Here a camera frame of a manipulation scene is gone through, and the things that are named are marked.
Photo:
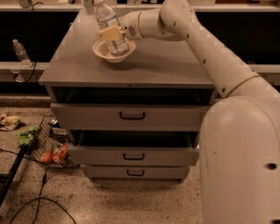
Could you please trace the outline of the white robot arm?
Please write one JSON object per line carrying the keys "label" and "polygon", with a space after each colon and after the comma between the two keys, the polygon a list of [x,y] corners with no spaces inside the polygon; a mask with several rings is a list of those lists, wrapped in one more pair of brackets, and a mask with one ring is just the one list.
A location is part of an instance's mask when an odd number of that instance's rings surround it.
{"label": "white robot arm", "polygon": [[130,12],[98,36],[187,42],[220,96],[199,134],[203,224],[280,224],[280,92],[204,28],[187,0]]}

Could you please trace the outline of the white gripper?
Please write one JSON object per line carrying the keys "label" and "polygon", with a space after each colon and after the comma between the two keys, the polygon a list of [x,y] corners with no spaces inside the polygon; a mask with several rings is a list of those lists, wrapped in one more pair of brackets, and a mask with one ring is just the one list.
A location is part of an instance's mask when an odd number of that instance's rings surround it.
{"label": "white gripper", "polygon": [[113,25],[97,32],[97,36],[102,41],[120,41],[125,36],[131,40],[142,38],[139,26],[140,11],[130,12],[119,18],[120,26]]}

